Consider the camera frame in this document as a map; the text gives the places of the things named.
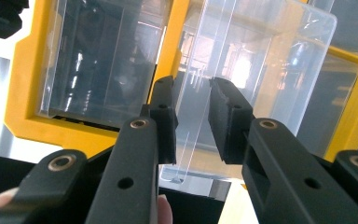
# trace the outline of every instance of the transparent panel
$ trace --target transparent panel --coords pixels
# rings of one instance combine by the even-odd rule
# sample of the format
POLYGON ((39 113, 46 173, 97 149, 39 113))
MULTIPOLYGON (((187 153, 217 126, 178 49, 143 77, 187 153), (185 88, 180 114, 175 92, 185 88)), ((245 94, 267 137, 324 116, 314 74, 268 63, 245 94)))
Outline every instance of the transparent panel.
POLYGON ((358 53, 358 0, 335 1, 331 13, 337 17, 331 44, 358 53))
POLYGON ((357 74, 356 63, 330 55, 324 60, 297 135, 309 152, 324 156, 357 74))
POLYGON ((182 183, 191 169, 241 178, 241 169, 223 166, 207 122, 213 77, 231 80, 257 117, 296 134, 335 26, 333 15, 297 1, 205 1, 199 29, 185 34, 182 48, 191 50, 177 93, 178 163, 164 166, 160 177, 182 183))
POLYGON ((145 103, 171 2, 55 3, 39 114, 119 128, 145 103))

